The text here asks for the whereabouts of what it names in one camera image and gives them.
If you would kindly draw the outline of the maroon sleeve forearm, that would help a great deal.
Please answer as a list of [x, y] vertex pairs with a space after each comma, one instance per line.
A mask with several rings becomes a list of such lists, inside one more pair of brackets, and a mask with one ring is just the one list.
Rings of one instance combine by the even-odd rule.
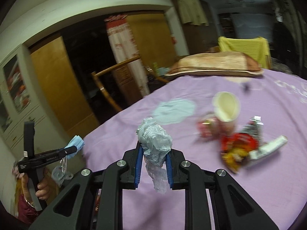
[[22, 191], [21, 180], [17, 181], [15, 190], [15, 205], [17, 208], [17, 219], [30, 226], [41, 214], [30, 205], [25, 199]]

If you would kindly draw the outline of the person's left hand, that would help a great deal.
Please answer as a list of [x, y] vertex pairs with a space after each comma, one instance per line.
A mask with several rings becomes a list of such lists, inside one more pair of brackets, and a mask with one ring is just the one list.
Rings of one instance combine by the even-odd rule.
[[[32, 203], [32, 197], [28, 188], [29, 178], [25, 173], [21, 174], [21, 186], [24, 198], [27, 202]], [[50, 196], [50, 186], [48, 185], [48, 172], [44, 170], [44, 177], [37, 185], [38, 191], [35, 193], [36, 197], [40, 200], [47, 200]]]

